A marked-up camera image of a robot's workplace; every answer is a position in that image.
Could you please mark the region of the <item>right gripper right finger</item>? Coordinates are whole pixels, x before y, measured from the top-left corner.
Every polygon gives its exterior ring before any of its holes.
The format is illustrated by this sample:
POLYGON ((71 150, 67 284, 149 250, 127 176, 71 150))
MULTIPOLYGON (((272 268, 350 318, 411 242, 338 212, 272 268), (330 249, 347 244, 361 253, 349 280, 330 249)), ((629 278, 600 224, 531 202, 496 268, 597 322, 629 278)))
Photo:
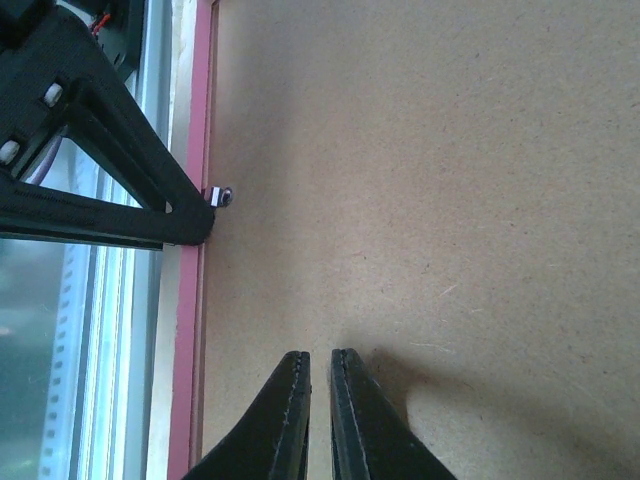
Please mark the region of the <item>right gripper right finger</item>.
POLYGON ((331 355, 331 441, 335 479, 452 479, 403 423, 352 348, 331 355))

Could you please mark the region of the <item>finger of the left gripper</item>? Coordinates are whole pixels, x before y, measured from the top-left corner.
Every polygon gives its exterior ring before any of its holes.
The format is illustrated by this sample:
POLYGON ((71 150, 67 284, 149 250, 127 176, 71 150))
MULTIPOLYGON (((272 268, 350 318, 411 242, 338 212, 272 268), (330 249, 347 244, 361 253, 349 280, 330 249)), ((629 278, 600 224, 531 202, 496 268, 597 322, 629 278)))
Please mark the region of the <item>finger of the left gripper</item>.
POLYGON ((213 207, 151 127, 74 14, 1 22, 1 235, 132 248, 197 246, 213 207), (137 202, 110 203, 25 182, 57 135, 74 142, 137 202))

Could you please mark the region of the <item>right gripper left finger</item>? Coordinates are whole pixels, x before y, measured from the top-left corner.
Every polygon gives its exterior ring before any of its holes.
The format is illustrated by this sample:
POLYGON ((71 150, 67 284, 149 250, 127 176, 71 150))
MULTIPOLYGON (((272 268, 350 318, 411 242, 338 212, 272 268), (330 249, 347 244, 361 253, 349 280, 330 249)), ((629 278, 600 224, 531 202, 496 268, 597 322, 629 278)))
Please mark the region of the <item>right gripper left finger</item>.
POLYGON ((310 355, 290 351, 234 428, 185 477, 306 478, 310 406, 310 355))

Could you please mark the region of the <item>brown backing board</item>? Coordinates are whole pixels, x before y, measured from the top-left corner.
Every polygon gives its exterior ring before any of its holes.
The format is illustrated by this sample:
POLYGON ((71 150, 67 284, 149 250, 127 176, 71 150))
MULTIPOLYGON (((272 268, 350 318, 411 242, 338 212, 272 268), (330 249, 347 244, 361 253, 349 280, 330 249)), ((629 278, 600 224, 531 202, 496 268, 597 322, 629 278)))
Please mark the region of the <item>brown backing board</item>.
POLYGON ((203 446, 359 352, 461 479, 639 475, 639 5, 224 1, 203 446))

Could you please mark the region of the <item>pink picture frame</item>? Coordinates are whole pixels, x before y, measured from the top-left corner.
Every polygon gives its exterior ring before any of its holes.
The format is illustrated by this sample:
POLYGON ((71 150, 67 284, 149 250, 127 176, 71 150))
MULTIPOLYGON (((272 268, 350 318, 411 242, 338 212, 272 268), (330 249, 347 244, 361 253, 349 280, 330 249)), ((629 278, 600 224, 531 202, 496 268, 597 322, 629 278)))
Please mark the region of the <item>pink picture frame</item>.
MULTIPOLYGON (((169 148, 199 190, 208 183, 219 5, 175 1, 169 148)), ((202 454, 205 246, 162 252, 147 479, 179 479, 202 454)))

